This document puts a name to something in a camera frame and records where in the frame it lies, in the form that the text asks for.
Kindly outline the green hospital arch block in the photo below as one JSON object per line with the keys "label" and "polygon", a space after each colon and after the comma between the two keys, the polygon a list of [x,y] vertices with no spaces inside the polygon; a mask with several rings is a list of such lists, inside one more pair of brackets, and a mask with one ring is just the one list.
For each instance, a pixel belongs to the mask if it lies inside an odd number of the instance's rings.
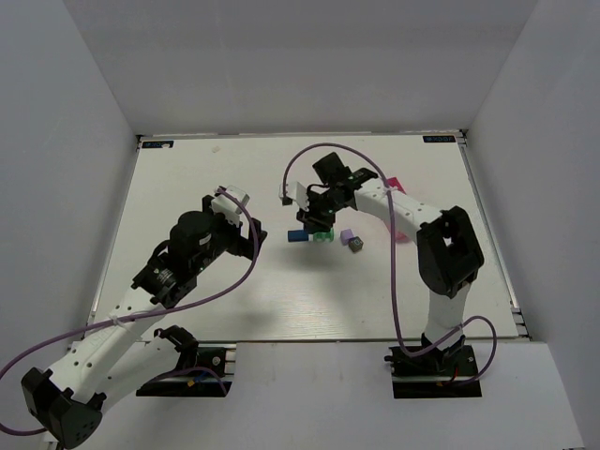
{"label": "green hospital arch block", "polygon": [[335,240],[335,232],[329,230],[328,232],[315,232],[312,235],[314,242],[333,242]]}

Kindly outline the dark blue rectangular block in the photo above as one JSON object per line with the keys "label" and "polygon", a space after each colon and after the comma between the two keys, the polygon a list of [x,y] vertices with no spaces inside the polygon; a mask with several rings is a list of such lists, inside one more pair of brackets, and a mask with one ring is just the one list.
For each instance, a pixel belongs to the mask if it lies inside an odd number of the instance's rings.
{"label": "dark blue rectangular block", "polygon": [[287,240],[289,243],[307,242],[309,234],[304,230],[288,230]]}

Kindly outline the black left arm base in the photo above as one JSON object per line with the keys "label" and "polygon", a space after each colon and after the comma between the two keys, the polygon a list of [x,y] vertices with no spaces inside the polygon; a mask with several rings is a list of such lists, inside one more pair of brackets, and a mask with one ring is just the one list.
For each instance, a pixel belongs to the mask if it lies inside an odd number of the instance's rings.
{"label": "black left arm base", "polygon": [[236,346],[201,345],[195,357],[139,388],[138,398],[225,398],[233,386]]}

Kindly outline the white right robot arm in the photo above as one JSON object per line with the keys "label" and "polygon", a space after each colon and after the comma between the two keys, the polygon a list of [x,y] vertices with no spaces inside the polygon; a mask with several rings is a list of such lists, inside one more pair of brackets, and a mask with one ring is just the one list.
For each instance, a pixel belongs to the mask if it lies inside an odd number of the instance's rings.
{"label": "white right robot arm", "polygon": [[430,206],[391,187],[374,162],[352,171],[332,152],[315,162],[313,169],[321,191],[283,179],[279,193],[283,204],[298,205],[296,217],[307,233],[329,231],[337,212],[351,208],[383,221],[390,235],[402,233],[415,243],[418,273],[428,288],[429,303],[423,348],[409,351],[408,356],[460,347],[466,299],[485,261],[468,213],[459,206]]}

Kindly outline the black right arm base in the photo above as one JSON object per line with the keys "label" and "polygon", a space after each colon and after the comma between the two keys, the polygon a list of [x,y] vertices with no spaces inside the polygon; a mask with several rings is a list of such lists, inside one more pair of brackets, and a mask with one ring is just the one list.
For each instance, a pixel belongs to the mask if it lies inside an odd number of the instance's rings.
{"label": "black right arm base", "polygon": [[394,399],[480,398],[479,373],[473,347],[464,345],[447,361],[433,352],[410,358],[399,347],[390,347],[383,361],[391,369]]}

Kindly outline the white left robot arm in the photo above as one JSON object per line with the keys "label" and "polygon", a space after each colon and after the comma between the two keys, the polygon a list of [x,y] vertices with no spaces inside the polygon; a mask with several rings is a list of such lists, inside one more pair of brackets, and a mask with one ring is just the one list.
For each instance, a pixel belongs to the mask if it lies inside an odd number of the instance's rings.
{"label": "white left robot arm", "polygon": [[66,449],[83,444],[103,415],[145,383],[169,374],[211,369],[198,356],[198,340],[185,328],[158,328],[198,285],[198,278],[224,253],[256,261],[266,237],[246,209],[249,196],[221,187],[183,214],[170,236],[133,278],[105,324],[45,370],[22,378],[29,412]]}

